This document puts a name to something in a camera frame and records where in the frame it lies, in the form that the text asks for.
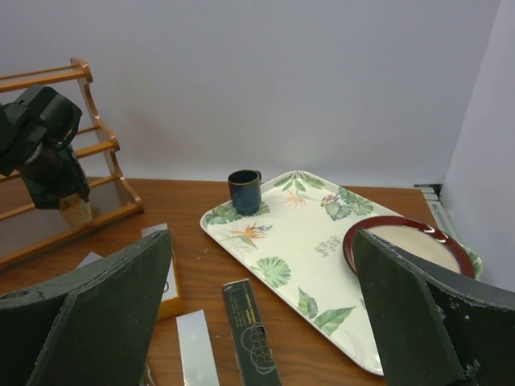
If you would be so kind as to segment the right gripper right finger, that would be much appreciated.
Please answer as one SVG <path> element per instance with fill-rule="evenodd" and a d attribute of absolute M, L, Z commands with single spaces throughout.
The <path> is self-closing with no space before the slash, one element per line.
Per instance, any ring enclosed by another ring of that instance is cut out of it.
<path fill-rule="evenodd" d="M 356 275 L 388 385 L 512 385 L 514 293 L 360 228 Z"/>

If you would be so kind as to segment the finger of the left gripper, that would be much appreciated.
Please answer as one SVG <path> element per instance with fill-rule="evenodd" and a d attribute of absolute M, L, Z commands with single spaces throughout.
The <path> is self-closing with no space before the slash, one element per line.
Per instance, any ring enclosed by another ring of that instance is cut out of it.
<path fill-rule="evenodd" d="M 72 145 L 67 145 L 60 151 L 62 156 L 62 171 L 66 195 L 78 194 L 84 201 L 89 201 L 90 186 L 85 173 L 78 161 Z"/>

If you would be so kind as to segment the white orange R.O toothpaste box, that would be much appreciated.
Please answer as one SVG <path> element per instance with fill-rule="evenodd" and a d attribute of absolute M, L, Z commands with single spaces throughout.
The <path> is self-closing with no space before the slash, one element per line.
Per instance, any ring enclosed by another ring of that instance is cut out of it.
<path fill-rule="evenodd" d="M 178 284 L 176 257 L 174 247 L 171 247 L 171 263 L 165 282 L 163 296 L 159 307 L 157 320 L 172 318 L 183 314 L 185 305 Z"/>

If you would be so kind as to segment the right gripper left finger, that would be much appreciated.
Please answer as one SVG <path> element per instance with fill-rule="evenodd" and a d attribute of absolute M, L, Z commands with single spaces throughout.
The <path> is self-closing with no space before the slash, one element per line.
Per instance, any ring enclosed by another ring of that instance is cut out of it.
<path fill-rule="evenodd" d="M 171 264 L 171 234 L 1 296 L 3 385 L 138 385 Z"/>

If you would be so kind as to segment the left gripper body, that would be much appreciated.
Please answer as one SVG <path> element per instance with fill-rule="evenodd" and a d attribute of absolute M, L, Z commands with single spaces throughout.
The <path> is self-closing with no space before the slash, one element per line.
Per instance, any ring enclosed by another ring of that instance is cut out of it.
<path fill-rule="evenodd" d="M 34 84 L 1 106 L 1 175 L 17 171 L 38 209 L 66 197 L 60 151 L 78 133 L 81 109 L 55 89 Z"/>

